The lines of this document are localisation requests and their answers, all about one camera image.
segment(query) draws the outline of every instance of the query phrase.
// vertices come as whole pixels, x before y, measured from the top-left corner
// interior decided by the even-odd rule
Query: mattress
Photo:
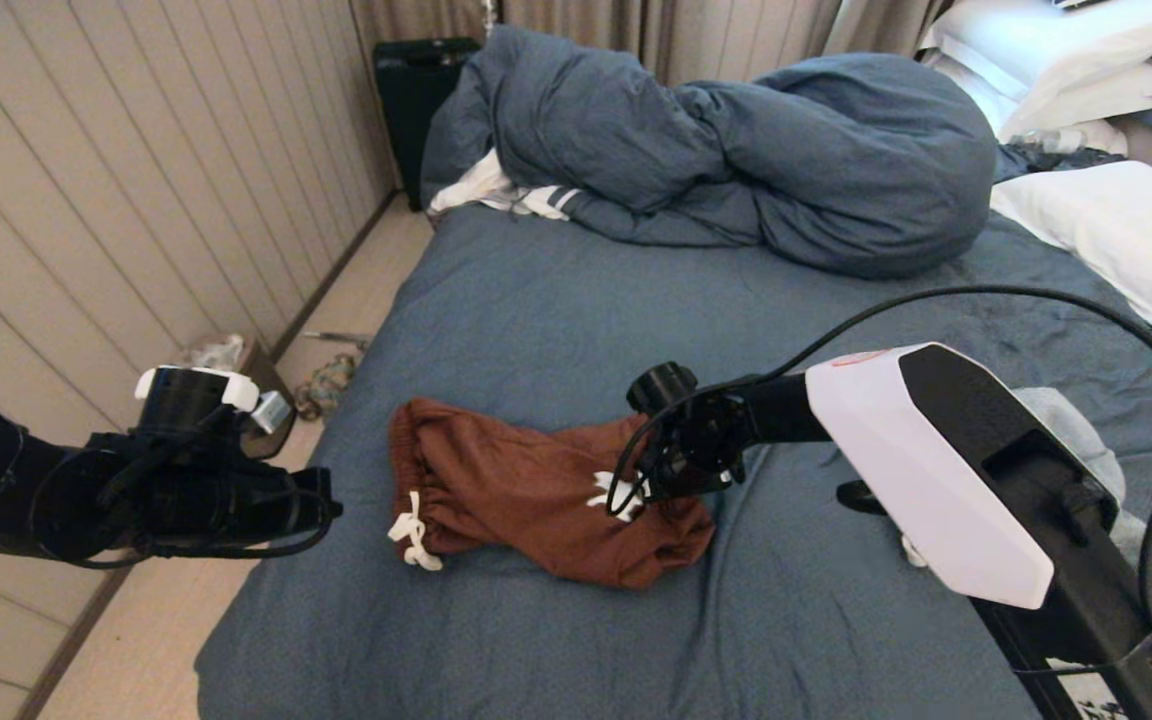
[[[508,548],[403,564],[385,532],[387,424],[415,396],[558,430],[627,415],[662,361],[702,382],[761,372],[901,293],[1016,283],[1126,310],[1078,260],[991,214],[973,249],[864,281],[758,247],[620,245],[576,223],[457,209],[399,293],[314,463],[344,516],[262,562],[198,655],[221,717],[1037,717],[970,602],[849,511],[829,444],[778,446],[707,497],[717,537],[645,592],[556,579]],[[818,356],[940,341],[1011,387],[1063,392],[1152,502],[1152,355],[1073,306],[952,297],[890,311]]]

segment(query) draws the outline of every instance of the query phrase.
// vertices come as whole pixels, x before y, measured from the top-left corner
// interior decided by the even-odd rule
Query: floor
[[[324,296],[306,331],[376,333],[433,229],[397,197]],[[278,363],[296,386],[348,344],[297,338]],[[323,432],[301,420],[271,464],[301,469]],[[41,712],[44,720],[191,720],[194,659],[255,561],[149,560],[137,564]]]

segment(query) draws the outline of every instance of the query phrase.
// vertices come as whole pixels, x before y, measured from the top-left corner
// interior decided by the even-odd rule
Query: black knob
[[[696,376],[691,370],[677,363],[664,363],[641,374],[626,393],[626,401],[637,414],[655,415],[695,389]]]

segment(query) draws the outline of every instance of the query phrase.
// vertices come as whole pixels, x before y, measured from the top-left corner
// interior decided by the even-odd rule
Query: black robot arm
[[[756,445],[836,442],[861,475],[838,500],[889,514],[970,597],[1044,717],[1152,720],[1152,614],[1108,537],[1116,502],[973,361],[927,343],[699,391],[667,363],[627,400],[652,416],[635,462],[644,501],[744,480]]]
[[[342,511],[328,470],[288,473],[238,447],[251,381],[162,366],[142,386],[137,427],[83,447],[45,442],[0,414],[0,553],[104,569],[150,556],[278,558],[328,532]],[[118,548],[132,555],[91,560]]]

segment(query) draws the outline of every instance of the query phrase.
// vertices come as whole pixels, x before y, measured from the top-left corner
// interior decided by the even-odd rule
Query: white paneled wall
[[[393,188],[348,0],[0,0],[0,409],[81,445],[273,344]],[[0,717],[101,575],[0,556]]]

